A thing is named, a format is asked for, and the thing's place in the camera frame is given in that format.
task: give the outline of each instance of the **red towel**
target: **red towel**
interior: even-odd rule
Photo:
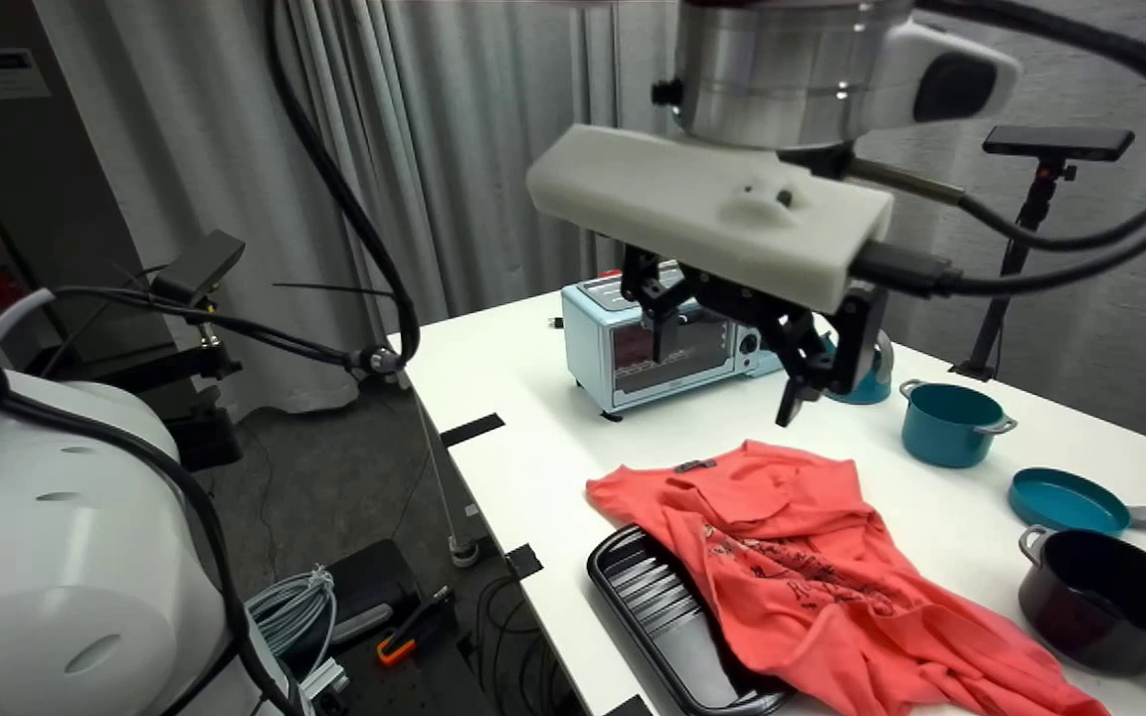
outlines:
[[[1012,621],[919,575],[852,462],[747,442],[679,470],[617,470],[584,493],[685,562],[746,669],[836,712],[1104,712]]]

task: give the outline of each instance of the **floor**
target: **floor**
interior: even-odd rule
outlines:
[[[426,590],[456,591],[456,621],[468,628],[468,659],[494,712],[581,712],[521,591],[488,590],[503,575],[488,539],[474,567],[451,566],[435,480],[451,462],[430,449],[421,425],[417,401],[389,384],[368,388],[338,412],[252,412],[239,425],[242,462],[198,473],[222,515],[239,590],[256,591],[389,535]],[[356,712],[417,712],[410,690],[374,690],[381,689],[369,689]]]

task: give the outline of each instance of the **black pot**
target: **black pot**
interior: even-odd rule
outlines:
[[[1069,659],[1146,672],[1146,553],[1105,531],[1022,531],[1035,567],[1020,583],[1022,617]]]

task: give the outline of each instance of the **white table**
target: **white table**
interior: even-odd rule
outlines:
[[[608,521],[584,499],[584,480],[617,464],[675,464],[739,444],[746,436],[799,444],[823,458],[854,458],[865,496],[885,513],[896,543],[942,590],[955,590],[1015,625],[1015,590],[1026,574],[1015,535],[1022,525],[1007,510],[1007,480],[1022,464],[1077,470],[1124,499],[1146,499],[1146,436],[1124,425],[1075,412],[1035,392],[988,380],[984,388],[1020,420],[974,470],[933,470],[898,449],[903,396],[885,404],[812,401],[781,431],[774,425],[784,378],[714,384],[663,404],[604,420],[577,392],[567,370],[567,332],[553,330],[559,295],[510,301],[426,326],[410,380],[439,431],[480,412],[504,425],[451,449],[476,510],[503,549],[535,543],[543,574],[525,575],[535,611],[559,645],[588,712],[645,697],[667,712],[661,685],[629,669],[629,640],[612,640],[584,575],[584,558]],[[962,380],[919,351],[896,351],[896,380]],[[1112,680],[1068,663],[1069,680],[1093,690],[1112,712],[1146,716],[1146,676]]]

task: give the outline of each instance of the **black tripod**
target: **black tripod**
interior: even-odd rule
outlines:
[[[1040,160],[1035,183],[1020,205],[1020,228],[1040,230],[1051,214],[1051,199],[1057,183],[1077,175],[1075,160],[1114,161],[1126,156],[1136,131],[1098,131],[1098,128],[990,128],[984,139],[988,156],[1029,156]],[[1026,262],[1022,241],[1007,241],[1003,275],[1020,275]],[[1000,356],[994,343],[1003,339],[1012,299],[994,299],[979,320],[974,347],[968,360],[955,360],[955,374],[994,378]]]

